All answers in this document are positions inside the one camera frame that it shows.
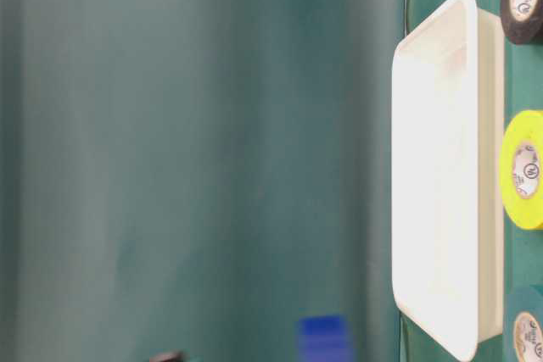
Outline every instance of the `black tape roll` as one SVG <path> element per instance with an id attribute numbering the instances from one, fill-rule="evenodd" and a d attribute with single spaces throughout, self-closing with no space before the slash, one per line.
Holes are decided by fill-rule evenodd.
<path id="1" fill-rule="evenodd" d="M 500 16 L 511 42 L 543 42 L 543 0 L 501 0 Z"/>

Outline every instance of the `tape roll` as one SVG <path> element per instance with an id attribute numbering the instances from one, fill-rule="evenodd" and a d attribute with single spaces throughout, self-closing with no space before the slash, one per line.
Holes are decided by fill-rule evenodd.
<path id="1" fill-rule="evenodd" d="M 543 360 L 543 287 L 516 289 L 507 301 L 503 348 L 507 362 Z"/>
<path id="2" fill-rule="evenodd" d="M 511 42 L 543 42 L 543 0 L 501 0 L 500 16 Z"/>
<path id="3" fill-rule="evenodd" d="M 543 111 L 524 110 L 503 137 L 500 154 L 501 200 L 521 229 L 543 229 Z"/>

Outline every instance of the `table surface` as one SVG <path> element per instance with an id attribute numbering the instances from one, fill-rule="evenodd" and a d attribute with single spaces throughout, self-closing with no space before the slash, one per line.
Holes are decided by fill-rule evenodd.
<path id="1" fill-rule="evenodd" d="M 411 29 L 423 21 L 444 0 L 407 0 L 406 20 Z M 480 8 L 499 15 L 500 0 L 477 0 Z M 518 112 L 543 107 L 543 47 L 515 46 L 506 41 L 506 125 Z M 521 231 L 506 217 L 505 224 L 505 294 L 507 298 L 514 287 L 537 284 L 543 281 L 543 233 Z M 481 343 L 474 361 L 503 360 L 502 338 L 495 337 Z M 442 347 L 435 343 L 412 321 L 402 318 L 402 359 L 423 361 L 454 361 Z"/>

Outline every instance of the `green fabric backdrop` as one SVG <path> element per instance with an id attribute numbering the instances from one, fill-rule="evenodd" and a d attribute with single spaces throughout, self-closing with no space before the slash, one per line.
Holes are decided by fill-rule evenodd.
<path id="1" fill-rule="evenodd" d="M 5 360 L 397 360 L 403 0 L 1 0 Z"/>
<path id="2" fill-rule="evenodd" d="M 407 20 L 415 27 L 444 0 L 408 0 Z M 477 0 L 478 6 L 499 15 L 500 0 Z M 539 46 L 506 44 L 506 121 L 523 109 L 543 107 L 543 49 Z M 509 292 L 517 286 L 543 282 L 543 234 L 538 231 L 520 231 L 509 219 L 505 226 L 505 280 L 506 301 Z M 412 322 L 404 320 L 402 330 L 407 360 L 453 361 L 439 345 L 421 332 Z M 475 361 L 502 360 L 501 336 L 480 345 Z"/>

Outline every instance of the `yellow tape roll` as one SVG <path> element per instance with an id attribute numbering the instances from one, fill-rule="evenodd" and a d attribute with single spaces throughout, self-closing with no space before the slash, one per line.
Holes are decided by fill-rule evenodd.
<path id="1" fill-rule="evenodd" d="M 500 155 L 501 199 L 521 229 L 543 229 L 542 153 L 543 111 L 524 110 L 507 127 Z"/>

